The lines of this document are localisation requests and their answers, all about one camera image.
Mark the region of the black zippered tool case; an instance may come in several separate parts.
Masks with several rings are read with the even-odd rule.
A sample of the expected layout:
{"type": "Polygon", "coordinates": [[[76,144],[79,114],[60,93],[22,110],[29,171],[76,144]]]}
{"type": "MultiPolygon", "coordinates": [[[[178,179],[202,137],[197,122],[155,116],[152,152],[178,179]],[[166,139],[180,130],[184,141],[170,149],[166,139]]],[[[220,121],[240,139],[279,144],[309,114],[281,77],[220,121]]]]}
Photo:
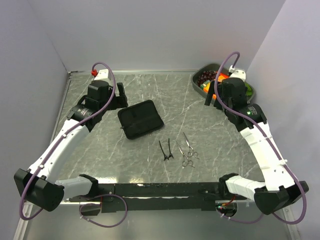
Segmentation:
{"type": "Polygon", "coordinates": [[[152,100],[146,100],[117,113],[121,129],[129,140],[140,138],[161,129],[164,122],[152,100]]]}

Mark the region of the silver hair scissors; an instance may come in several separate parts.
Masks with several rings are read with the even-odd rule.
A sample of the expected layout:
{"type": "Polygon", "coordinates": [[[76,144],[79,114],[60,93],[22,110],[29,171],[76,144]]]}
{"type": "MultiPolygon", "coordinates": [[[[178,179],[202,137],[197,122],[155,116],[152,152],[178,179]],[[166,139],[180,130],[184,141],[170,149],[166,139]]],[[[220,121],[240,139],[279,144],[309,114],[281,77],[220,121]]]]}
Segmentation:
{"type": "Polygon", "coordinates": [[[187,135],[186,135],[184,132],[183,132],[183,136],[184,136],[185,142],[186,142],[186,144],[187,144],[187,146],[188,146],[187,156],[188,156],[189,158],[195,157],[196,159],[199,159],[199,154],[194,150],[194,148],[192,147],[189,139],[187,138],[187,135]]]}
{"type": "Polygon", "coordinates": [[[182,161],[182,167],[185,168],[187,166],[190,166],[192,168],[194,168],[194,163],[192,160],[189,159],[189,157],[184,153],[182,147],[180,146],[180,144],[178,142],[176,142],[177,147],[181,153],[181,155],[183,156],[183,161],[182,161]]]}

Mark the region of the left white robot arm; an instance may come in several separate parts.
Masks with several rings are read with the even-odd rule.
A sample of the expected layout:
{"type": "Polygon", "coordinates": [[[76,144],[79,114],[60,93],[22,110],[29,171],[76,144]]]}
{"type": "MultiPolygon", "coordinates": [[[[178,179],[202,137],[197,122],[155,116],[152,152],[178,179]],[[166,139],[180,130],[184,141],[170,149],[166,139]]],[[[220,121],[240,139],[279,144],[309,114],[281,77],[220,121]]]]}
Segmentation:
{"type": "Polygon", "coordinates": [[[66,161],[78,144],[93,130],[106,111],[128,107],[124,85],[115,79],[112,71],[101,76],[93,70],[94,80],[88,85],[87,93],[71,108],[64,124],[45,152],[27,170],[18,169],[14,182],[20,194],[19,215],[23,220],[25,201],[48,212],[56,209],[61,201],[82,196],[87,201],[99,195],[99,182],[94,177],[81,174],[76,178],[58,180],[66,161]]]}

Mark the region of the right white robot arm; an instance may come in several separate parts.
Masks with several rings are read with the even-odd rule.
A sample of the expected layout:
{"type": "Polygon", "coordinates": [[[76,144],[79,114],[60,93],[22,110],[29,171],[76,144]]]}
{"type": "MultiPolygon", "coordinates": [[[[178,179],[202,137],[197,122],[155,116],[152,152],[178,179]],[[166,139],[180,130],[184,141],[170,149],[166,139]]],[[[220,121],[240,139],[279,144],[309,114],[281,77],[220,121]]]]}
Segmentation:
{"type": "Polygon", "coordinates": [[[306,201],[309,186],[299,181],[290,171],[270,132],[267,118],[261,107],[248,103],[248,86],[245,72],[232,70],[231,75],[205,70],[200,75],[207,97],[214,107],[222,110],[245,139],[262,172],[263,181],[254,181],[230,173],[219,179],[218,193],[223,199],[233,195],[253,200],[265,215],[296,203],[306,201]]]}

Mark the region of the orange juice carton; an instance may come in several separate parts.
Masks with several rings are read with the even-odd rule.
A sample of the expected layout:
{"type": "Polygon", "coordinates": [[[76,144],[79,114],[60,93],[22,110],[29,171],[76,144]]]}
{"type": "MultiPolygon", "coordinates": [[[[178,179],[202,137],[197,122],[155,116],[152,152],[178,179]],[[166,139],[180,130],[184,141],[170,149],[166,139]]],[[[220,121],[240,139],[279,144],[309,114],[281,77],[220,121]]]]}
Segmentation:
{"type": "Polygon", "coordinates": [[[200,88],[207,94],[209,92],[211,81],[207,80],[200,85],[200,88]]]}

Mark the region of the green leaf vegetable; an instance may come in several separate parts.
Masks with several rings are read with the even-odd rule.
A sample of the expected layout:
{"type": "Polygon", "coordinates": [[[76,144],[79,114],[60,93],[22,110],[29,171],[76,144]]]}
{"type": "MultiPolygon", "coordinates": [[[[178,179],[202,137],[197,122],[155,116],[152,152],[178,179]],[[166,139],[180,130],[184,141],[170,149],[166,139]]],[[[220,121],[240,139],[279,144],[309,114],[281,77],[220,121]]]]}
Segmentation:
{"type": "Polygon", "coordinates": [[[253,89],[252,87],[248,84],[248,83],[245,83],[245,87],[246,87],[246,96],[247,97],[250,97],[253,95],[253,89]]]}

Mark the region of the orange carrot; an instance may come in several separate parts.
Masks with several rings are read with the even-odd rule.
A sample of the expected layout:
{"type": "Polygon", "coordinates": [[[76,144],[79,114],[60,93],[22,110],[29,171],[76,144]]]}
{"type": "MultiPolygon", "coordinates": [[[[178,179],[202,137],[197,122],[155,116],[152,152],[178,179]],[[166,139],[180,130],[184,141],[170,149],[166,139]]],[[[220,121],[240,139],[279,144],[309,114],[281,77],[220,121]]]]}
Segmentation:
{"type": "Polygon", "coordinates": [[[229,78],[229,76],[224,73],[216,74],[216,77],[218,82],[222,82],[223,80],[229,78]]]}

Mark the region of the dark red grapes bunch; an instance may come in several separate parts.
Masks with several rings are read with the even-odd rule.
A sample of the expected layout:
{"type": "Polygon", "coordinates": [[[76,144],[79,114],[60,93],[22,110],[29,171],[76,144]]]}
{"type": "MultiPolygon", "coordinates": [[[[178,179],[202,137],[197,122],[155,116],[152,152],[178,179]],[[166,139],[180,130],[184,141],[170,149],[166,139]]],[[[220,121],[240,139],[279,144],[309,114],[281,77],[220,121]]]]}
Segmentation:
{"type": "Polygon", "coordinates": [[[204,83],[207,80],[214,80],[216,78],[216,71],[213,70],[207,70],[207,71],[203,71],[199,77],[197,78],[197,85],[200,87],[202,83],[204,83]]]}

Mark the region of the grey plastic tray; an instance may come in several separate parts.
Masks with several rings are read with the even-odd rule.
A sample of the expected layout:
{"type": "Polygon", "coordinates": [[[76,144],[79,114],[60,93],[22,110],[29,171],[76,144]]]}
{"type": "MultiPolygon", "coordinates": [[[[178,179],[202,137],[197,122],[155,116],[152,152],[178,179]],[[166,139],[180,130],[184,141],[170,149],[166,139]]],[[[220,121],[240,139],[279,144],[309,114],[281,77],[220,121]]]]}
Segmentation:
{"type": "MultiPolygon", "coordinates": [[[[207,81],[210,82],[211,80],[214,80],[216,78],[216,73],[218,72],[219,68],[220,68],[219,64],[210,63],[202,67],[192,76],[191,83],[194,90],[198,92],[204,99],[207,98],[208,90],[210,87],[210,84],[209,83],[207,84],[205,82],[207,81]]],[[[229,76],[231,76],[232,74],[233,72],[229,72],[228,69],[223,68],[218,79],[219,83],[223,79],[229,78],[229,76]]],[[[246,78],[246,72],[240,68],[236,68],[235,75],[236,77],[238,77],[239,75],[241,79],[242,79],[242,76],[246,78]]],[[[245,83],[245,86],[247,87],[247,92],[246,92],[247,102],[250,103],[254,99],[256,92],[250,84],[245,83]]],[[[213,94],[212,101],[211,101],[212,104],[214,104],[215,99],[216,99],[216,95],[213,94]]]]}

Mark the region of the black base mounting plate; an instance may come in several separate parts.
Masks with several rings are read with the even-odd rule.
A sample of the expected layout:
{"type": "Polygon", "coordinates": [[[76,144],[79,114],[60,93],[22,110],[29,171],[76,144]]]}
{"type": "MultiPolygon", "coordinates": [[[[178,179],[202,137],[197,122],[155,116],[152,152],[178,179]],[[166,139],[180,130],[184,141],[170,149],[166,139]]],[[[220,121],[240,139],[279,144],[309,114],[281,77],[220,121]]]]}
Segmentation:
{"type": "Polygon", "coordinates": [[[97,203],[102,213],[158,210],[202,210],[214,211],[218,202],[228,202],[235,196],[227,193],[218,182],[183,183],[102,183],[96,197],[75,196],[71,203],[97,203]]]}

